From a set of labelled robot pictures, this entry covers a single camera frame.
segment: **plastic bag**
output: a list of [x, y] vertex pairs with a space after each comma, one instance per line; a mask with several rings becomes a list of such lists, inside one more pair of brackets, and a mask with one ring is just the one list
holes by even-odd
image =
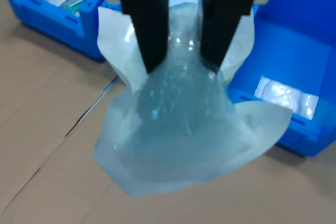
[[166, 59], [108, 108], [94, 159], [130, 196], [229, 174], [273, 146], [289, 125], [288, 109], [229, 101], [222, 72], [201, 61], [197, 13], [195, 4], [171, 9]]

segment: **transparent plastic bag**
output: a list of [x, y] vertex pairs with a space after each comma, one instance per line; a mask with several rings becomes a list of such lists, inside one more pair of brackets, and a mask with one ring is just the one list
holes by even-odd
[[291, 111], [277, 105], [230, 102], [222, 72], [202, 63], [197, 14], [195, 4], [171, 8], [166, 59], [108, 108], [94, 159], [130, 196], [229, 174], [268, 150], [289, 124]]

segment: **crease in cardboard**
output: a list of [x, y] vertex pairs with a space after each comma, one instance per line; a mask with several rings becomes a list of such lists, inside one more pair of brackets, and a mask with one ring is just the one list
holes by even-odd
[[116, 82], [119, 80], [119, 76], [116, 76], [111, 83], [104, 89], [103, 94], [94, 102], [94, 104], [86, 110], [86, 112], [83, 113], [83, 115], [77, 120], [77, 122], [74, 124], [74, 126], [68, 131], [68, 133], [65, 135], [67, 137], [73, 129], [83, 120], [83, 118], [93, 109], [93, 107], [103, 98], [105, 94], [107, 94], [116, 84]]
[[34, 176], [40, 171], [41, 167], [39, 169], [37, 169], [37, 171], [30, 177], [30, 179], [24, 184], [24, 186], [20, 189], [20, 191], [17, 192], [17, 194], [13, 197], [13, 199], [7, 204], [7, 206], [4, 208], [3, 211], [5, 211], [10, 205], [11, 203], [16, 199], [16, 197], [19, 195], [19, 193], [21, 193], [21, 191], [28, 185], [28, 183], [34, 178]]

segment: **blue storage bin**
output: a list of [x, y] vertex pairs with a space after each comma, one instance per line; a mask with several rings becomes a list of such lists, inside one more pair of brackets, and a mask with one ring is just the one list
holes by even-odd
[[44, 0], [9, 0], [16, 16], [96, 61], [104, 61], [97, 47], [98, 11], [104, 0], [85, 0], [80, 17]]
[[229, 86], [233, 102], [255, 100], [262, 75], [319, 96], [312, 121], [293, 115], [280, 140], [315, 156], [336, 139], [336, 4], [270, 0], [255, 16], [255, 45]]

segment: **cardboard surface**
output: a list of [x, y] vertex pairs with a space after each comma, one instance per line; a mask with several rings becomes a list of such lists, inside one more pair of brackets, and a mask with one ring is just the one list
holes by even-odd
[[25, 26], [0, 0], [0, 213], [115, 77]]
[[238, 172], [167, 195], [131, 199], [93, 162], [117, 82], [0, 215], [5, 224], [334, 223], [336, 145], [315, 159], [277, 147]]

